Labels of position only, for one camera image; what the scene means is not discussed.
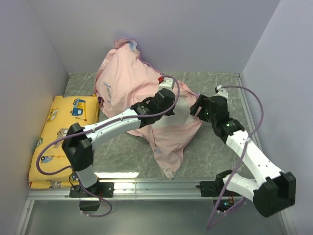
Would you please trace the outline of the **pink pillowcase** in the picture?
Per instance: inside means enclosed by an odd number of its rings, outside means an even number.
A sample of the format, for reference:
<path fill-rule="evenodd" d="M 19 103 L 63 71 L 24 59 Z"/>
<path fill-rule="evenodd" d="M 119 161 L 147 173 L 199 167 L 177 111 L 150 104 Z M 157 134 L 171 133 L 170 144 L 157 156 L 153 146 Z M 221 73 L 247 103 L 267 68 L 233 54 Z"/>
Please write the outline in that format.
<path fill-rule="evenodd" d="M 102 62 L 94 83 L 100 109 L 109 118 L 131 105 L 154 96 L 158 91 L 161 72 L 140 60 L 133 40 L 117 40 Z M 183 82 L 174 87 L 174 94 L 186 99 L 191 107 L 197 96 Z M 129 131 L 130 135 L 146 139 L 164 175 L 173 179 L 183 163 L 183 150 L 201 126 L 199 118 L 185 125 L 153 129 L 152 125 Z"/>

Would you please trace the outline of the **white pillow insert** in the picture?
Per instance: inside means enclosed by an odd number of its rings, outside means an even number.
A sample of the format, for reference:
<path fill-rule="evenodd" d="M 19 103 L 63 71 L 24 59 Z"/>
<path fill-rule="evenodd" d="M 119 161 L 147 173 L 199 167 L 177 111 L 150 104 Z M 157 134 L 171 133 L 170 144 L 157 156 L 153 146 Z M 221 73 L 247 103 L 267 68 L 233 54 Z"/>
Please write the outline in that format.
<path fill-rule="evenodd" d="M 195 117 L 190 115 L 190 107 L 185 98 L 180 97 L 174 108 L 173 116 L 163 116 L 160 120 L 152 124 L 153 129 L 169 126 L 185 125 L 195 121 Z"/>

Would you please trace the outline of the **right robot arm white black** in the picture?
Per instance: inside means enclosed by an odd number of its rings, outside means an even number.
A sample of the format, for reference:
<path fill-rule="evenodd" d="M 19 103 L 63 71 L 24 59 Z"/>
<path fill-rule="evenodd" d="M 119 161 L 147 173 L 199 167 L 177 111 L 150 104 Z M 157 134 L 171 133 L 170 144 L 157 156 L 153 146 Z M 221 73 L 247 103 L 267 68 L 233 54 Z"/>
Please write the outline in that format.
<path fill-rule="evenodd" d="M 263 217 L 270 217 L 295 204 L 295 176 L 291 172 L 284 173 L 248 139 L 248 132 L 242 124 L 230 117 L 225 97 L 201 94 L 191 106 L 190 114 L 209 122 L 214 134 L 243 157 L 243 163 L 254 177 L 250 180 L 232 170 L 221 172 L 213 183 L 200 182 L 198 188 L 203 197 L 229 196 L 233 192 L 252 201 Z"/>

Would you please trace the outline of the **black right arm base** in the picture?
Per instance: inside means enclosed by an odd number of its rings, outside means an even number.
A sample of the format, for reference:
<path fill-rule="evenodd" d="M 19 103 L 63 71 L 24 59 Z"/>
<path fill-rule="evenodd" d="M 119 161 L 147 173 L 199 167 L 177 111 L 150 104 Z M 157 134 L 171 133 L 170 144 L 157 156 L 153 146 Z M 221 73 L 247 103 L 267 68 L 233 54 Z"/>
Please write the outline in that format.
<path fill-rule="evenodd" d="M 201 197 L 219 197 L 220 192 L 224 186 L 223 182 L 215 181 L 200 181 L 196 188 L 200 190 Z M 225 190 L 223 198 L 221 199 L 217 211 L 226 212 L 234 205 L 234 197 L 240 196 L 239 194 Z"/>

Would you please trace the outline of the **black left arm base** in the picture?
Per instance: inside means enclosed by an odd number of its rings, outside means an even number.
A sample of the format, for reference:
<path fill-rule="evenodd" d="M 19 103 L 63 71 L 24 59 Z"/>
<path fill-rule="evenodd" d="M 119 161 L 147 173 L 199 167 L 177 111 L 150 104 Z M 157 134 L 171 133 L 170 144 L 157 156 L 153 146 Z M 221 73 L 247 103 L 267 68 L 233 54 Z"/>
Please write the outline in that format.
<path fill-rule="evenodd" d="M 81 185 L 72 186 L 69 198 L 79 199 L 79 209 L 85 215 L 91 217 L 102 217 L 112 212 L 112 204 L 107 198 L 113 197 L 113 182 L 97 182 L 95 185 L 84 188 Z M 90 215 L 90 212 L 96 212 L 100 208 L 101 202 L 109 206 L 109 211 L 104 215 Z"/>

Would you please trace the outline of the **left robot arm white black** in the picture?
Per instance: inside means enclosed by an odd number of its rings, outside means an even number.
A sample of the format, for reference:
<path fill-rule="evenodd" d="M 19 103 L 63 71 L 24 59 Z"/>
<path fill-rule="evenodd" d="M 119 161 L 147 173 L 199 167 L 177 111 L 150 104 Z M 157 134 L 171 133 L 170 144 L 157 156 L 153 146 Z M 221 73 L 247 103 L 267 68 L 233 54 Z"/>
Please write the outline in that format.
<path fill-rule="evenodd" d="M 100 192 L 92 168 L 94 149 L 122 133 L 153 124 L 163 115 L 173 115 L 175 101 L 175 94 L 163 88 L 155 96 L 138 102 L 105 121 L 84 127 L 78 123 L 71 125 L 63 140 L 62 149 L 80 181 L 82 193 L 93 197 Z"/>

